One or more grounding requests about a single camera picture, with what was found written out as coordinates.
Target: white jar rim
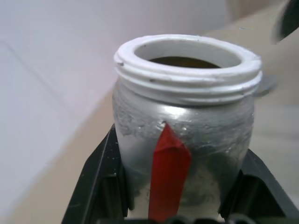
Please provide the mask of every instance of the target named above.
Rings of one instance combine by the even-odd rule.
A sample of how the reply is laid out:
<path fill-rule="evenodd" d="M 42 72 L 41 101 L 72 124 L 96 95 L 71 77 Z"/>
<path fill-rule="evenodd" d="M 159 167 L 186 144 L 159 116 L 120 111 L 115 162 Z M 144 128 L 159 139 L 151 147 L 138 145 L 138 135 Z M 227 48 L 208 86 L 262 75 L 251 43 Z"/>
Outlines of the white jar rim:
<path fill-rule="evenodd" d="M 169 66 L 149 60 L 180 56 L 220 68 Z M 251 51 L 214 38 L 154 35 L 133 39 L 114 55 L 121 82 L 133 92 L 179 105 L 217 105 L 251 95 L 262 78 L 262 61 Z"/>

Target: beige surface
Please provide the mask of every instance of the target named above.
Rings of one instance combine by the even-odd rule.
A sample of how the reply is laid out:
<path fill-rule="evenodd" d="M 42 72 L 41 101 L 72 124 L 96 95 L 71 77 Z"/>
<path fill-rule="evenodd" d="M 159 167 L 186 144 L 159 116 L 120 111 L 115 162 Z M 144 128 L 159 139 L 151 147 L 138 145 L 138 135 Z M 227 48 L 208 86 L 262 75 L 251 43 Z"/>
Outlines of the beige surface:
<path fill-rule="evenodd" d="M 281 6 L 245 18 L 231 27 L 210 33 L 219 39 L 243 45 L 264 61 L 264 72 L 278 75 L 278 88 L 258 99 L 251 148 L 265 161 L 292 200 L 299 206 L 299 32 L 278 45 L 270 42 L 273 24 Z M 81 130 L 65 146 L 47 172 L 16 208 L 9 223 L 60 223 L 83 164 L 113 123 L 111 93 Z"/>

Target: dark object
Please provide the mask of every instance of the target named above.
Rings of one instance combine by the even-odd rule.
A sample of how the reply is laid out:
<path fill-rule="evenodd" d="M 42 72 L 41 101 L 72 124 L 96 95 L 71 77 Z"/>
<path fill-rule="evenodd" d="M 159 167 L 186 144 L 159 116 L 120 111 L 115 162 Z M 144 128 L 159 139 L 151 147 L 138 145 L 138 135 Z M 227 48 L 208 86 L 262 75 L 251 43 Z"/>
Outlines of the dark object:
<path fill-rule="evenodd" d="M 290 0 L 277 26 L 278 41 L 283 40 L 299 27 L 299 0 Z"/>
<path fill-rule="evenodd" d="M 133 203 L 127 197 L 125 173 L 114 126 L 87 159 L 62 224 L 157 224 L 154 220 L 123 220 Z M 299 211 L 274 176 L 248 151 L 231 193 L 219 211 L 232 224 L 299 224 Z M 172 217 L 166 224 L 190 224 Z M 198 219 L 194 224 L 217 224 Z"/>

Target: jar opening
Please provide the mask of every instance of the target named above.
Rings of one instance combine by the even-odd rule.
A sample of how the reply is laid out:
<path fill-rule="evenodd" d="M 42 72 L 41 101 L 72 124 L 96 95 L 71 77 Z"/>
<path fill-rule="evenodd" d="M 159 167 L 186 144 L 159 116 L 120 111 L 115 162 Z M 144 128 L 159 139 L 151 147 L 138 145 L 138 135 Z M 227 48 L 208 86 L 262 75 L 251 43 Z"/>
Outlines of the jar opening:
<path fill-rule="evenodd" d="M 240 57 L 227 49 L 188 39 L 154 40 L 138 47 L 135 55 L 146 61 L 186 68 L 228 68 L 241 63 Z"/>
<path fill-rule="evenodd" d="M 150 62 L 155 62 L 158 64 L 165 64 L 170 66 L 184 67 L 184 68 L 202 68 L 202 69 L 217 69 L 219 66 L 212 64 L 210 62 L 190 58 L 190 57 L 159 57 L 149 60 Z"/>

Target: silver painted jar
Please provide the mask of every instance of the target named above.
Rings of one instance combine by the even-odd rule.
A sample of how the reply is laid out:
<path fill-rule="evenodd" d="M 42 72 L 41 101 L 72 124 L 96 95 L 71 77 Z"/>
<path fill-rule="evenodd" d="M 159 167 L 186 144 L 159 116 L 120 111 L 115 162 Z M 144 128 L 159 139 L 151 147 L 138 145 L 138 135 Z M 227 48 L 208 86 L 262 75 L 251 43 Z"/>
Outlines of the silver painted jar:
<path fill-rule="evenodd" d="M 178 214 L 217 217 L 249 146 L 260 58 L 213 38 L 156 35 L 123 44 L 114 60 L 120 75 L 114 120 L 129 217 L 148 217 L 153 152 L 165 123 L 192 157 Z"/>

